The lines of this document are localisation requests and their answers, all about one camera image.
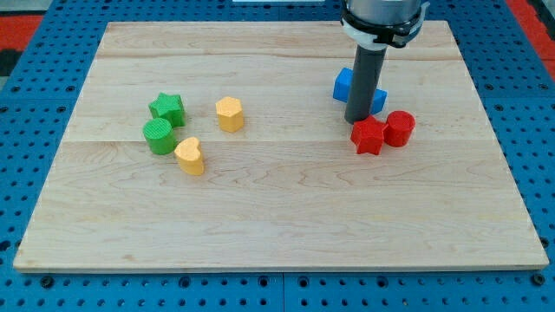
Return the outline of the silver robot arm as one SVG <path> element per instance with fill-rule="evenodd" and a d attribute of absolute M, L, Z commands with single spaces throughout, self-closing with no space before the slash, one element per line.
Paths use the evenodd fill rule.
<path fill-rule="evenodd" d="M 419 34 L 429 2 L 422 0 L 346 0 L 343 32 L 356 42 L 344 119 L 353 124 L 370 115 L 386 50 L 402 49 Z"/>

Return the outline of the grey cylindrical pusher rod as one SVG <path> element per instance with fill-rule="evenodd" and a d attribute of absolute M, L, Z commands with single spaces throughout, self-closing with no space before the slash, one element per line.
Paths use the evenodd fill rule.
<path fill-rule="evenodd" d="M 370 116 L 386 49 L 369 50 L 358 46 L 344 119 L 349 124 Z"/>

